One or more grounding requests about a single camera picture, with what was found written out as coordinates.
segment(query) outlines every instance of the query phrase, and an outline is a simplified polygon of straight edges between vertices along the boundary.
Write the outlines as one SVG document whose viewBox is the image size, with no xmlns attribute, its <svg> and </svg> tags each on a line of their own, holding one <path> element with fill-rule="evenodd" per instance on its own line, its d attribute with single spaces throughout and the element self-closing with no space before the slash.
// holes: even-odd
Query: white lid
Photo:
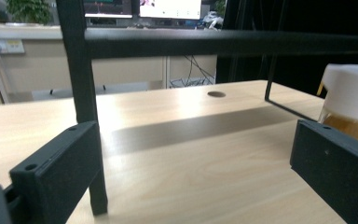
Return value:
<svg viewBox="0 0 358 224">
<path fill-rule="evenodd" d="M 322 82 L 328 90 L 324 107 L 358 120 L 358 64 L 328 64 Z"/>
</svg>

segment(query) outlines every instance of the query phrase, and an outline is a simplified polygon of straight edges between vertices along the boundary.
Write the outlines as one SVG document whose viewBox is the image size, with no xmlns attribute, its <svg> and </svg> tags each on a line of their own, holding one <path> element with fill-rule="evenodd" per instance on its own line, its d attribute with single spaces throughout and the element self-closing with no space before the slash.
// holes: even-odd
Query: black curtain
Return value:
<svg viewBox="0 0 358 224">
<path fill-rule="evenodd" d="M 283 0 L 254 0 L 252 4 L 248 4 L 252 7 L 248 9 L 252 15 L 250 15 L 251 26 L 246 29 L 277 30 L 283 2 Z M 241 0 L 228 0 L 223 29 L 241 29 L 238 27 L 239 20 L 244 20 L 246 17 L 238 15 L 240 4 Z M 283 31 L 358 35 L 358 0 L 287 0 L 286 4 Z M 216 82 L 265 79 L 269 67 L 262 64 L 269 64 L 269 60 L 269 57 L 241 57 L 235 64 L 232 63 L 232 58 L 218 57 Z M 358 54 L 278 57 L 276 67 L 272 71 L 275 74 L 274 81 L 315 94 L 324 69 L 329 63 L 358 63 Z"/>
</svg>

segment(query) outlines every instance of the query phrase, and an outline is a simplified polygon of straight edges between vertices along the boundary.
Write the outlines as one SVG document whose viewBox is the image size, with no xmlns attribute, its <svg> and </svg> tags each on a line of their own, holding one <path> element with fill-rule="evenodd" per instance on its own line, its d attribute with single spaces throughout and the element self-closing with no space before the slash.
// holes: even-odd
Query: glass jar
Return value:
<svg viewBox="0 0 358 224">
<path fill-rule="evenodd" d="M 340 116 L 324 107 L 319 117 L 319 122 L 334 127 L 358 140 L 358 120 L 356 119 Z"/>
</svg>

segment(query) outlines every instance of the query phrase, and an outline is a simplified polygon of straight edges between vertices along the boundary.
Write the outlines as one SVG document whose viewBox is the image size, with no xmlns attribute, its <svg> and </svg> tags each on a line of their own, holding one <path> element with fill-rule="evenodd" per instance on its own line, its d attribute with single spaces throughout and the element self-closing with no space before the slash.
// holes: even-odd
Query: black vertical rod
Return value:
<svg viewBox="0 0 358 224">
<path fill-rule="evenodd" d="M 69 74 L 74 95 L 78 123 L 97 120 L 97 104 L 91 57 L 84 32 L 87 29 L 82 0 L 57 0 L 63 44 L 68 58 Z M 92 213 L 94 216 L 107 213 L 107 196 L 103 177 L 101 137 L 96 143 L 100 151 L 101 171 L 89 186 Z"/>
<path fill-rule="evenodd" d="M 283 29 L 284 21 L 286 19 L 288 4 L 289 4 L 289 0 L 283 0 L 281 16 L 280 16 L 279 25 L 278 25 L 278 32 Z M 275 75 L 276 63 L 277 63 L 277 55 L 272 55 L 271 65 L 269 67 L 269 72 L 268 72 L 268 82 L 267 82 L 267 87 L 266 87 L 266 94 L 264 96 L 264 100 L 266 100 L 266 101 L 269 101 L 269 94 L 271 92 L 272 81 L 273 81 L 274 75 Z"/>
<path fill-rule="evenodd" d="M 276 18 L 276 7 L 277 5 L 279 4 L 278 1 L 274 1 L 273 5 L 272 5 L 272 11 L 271 11 L 271 16 L 270 16 L 270 20 L 269 20 L 269 26 L 267 28 L 267 25 L 264 23 L 262 24 L 262 30 L 263 31 L 272 31 L 272 30 L 275 30 L 274 28 L 274 21 L 275 21 L 275 18 Z M 258 79 L 262 79 L 264 78 L 264 76 L 267 77 L 267 74 L 269 73 L 269 66 L 271 65 L 271 58 L 272 56 L 269 56 L 267 54 L 263 54 L 263 56 L 261 57 L 261 67 L 260 67 L 260 72 L 258 74 Z"/>
</svg>

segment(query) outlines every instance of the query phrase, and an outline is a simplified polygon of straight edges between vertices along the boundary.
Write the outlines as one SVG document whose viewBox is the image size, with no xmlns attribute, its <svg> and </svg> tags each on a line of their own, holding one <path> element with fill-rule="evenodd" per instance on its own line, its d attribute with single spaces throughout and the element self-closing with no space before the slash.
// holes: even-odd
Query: office desk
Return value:
<svg viewBox="0 0 358 224">
<path fill-rule="evenodd" d="M 294 172 L 297 117 L 265 81 L 98 96 L 109 214 L 86 193 L 69 223 L 343 223 Z M 226 97 L 207 95 L 222 91 Z M 317 119 L 323 100 L 278 84 L 272 99 Z M 76 124 L 70 99 L 0 106 L 0 184 Z"/>
</svg>

